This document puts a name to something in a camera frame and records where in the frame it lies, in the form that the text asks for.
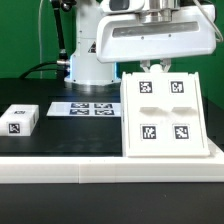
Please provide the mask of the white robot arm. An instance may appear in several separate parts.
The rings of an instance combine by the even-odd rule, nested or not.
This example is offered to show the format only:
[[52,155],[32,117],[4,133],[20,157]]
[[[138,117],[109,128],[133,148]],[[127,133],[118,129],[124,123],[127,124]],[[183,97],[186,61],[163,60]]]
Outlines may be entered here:
[[158,60],[211,54],[216,48],[216,8],[199,0],[76,0],[76,50],[69,86],[87,91],[117,84],[117,64],[138,61],[143,71]]

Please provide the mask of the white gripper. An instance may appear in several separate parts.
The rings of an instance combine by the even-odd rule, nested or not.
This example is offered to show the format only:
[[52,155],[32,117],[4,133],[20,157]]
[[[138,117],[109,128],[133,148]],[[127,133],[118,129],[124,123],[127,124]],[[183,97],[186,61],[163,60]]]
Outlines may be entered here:
[[103,0],[97,28],[96,55],[100,62],[162,59],[164,72],[171,58],[211,54],[216,48],[216,16],[212,4],[183,6],[180,0]]

